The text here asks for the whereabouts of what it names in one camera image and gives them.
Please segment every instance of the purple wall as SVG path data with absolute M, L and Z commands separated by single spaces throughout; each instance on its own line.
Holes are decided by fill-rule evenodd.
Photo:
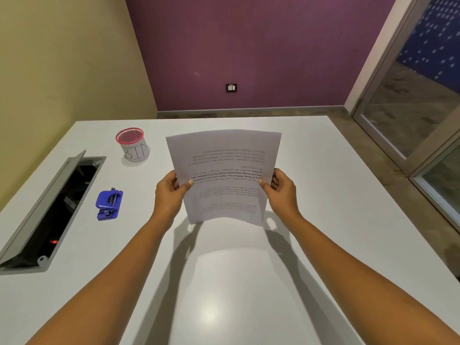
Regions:
M 394 0 L 126 2 L 166 111 L 343 105 Z

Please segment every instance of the left hand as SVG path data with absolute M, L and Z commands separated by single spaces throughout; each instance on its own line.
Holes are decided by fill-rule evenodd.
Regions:
M 167 221 L 167 228 L 173 224 L 174 218 L 179 213 L 182 199 L 187 191 L 192 187 L 193 180 L 182 184 L 179 187 L 175 171 L 170 171 L 156 185 L 155 208 L 152 218 L 159 218 Z

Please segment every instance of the table surface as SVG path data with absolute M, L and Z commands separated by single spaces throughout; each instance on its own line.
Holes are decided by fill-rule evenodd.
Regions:
M 115 142 L 132 126 L 144 130 L 151 148 L 137 167 L 124 165 Z M 67 157 L 85 149 L 86 156 L 107 156 L 48 271 L 0 276 L 2 343 L 24 344 L 149 218 L 155 185 L 172 169 L 166 136 L 219 129 L 282 132 L 276 166 L 296 183 L 302 214 L 460 333 L 460 284 L 327 117 L 82 121 L 0 213 L 3 246 Z M 124 191 L 120 214 L 98 222 L 96 198 L 111 187 Z M 264 229 L 226 218 L 189 225 L 182 207 L 121 343 L 168 340 L 360 342 L 269 205 Z

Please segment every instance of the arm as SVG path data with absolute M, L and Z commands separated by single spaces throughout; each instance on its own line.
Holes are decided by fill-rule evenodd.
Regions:
M 193 182 L 180 188 L 174 171 L 155 191 L 155 208 L 128 245 L 67 302 L 27 345 L 118 344 L 149 275 L 161 239 Z
M 436 315 L 305 220 L 297 207 L 295 185 L 282 171 L 275 170 L 271 185 L 259 183 L 366 344 L 460 344 L 460 336 Z

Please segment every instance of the electrical outlet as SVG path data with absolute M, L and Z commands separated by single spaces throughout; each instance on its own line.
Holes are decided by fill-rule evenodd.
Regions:
M 227 93 L 236 93 L 236 90 L 238 88 L 237 84 L 226 84 L 225 89 Z

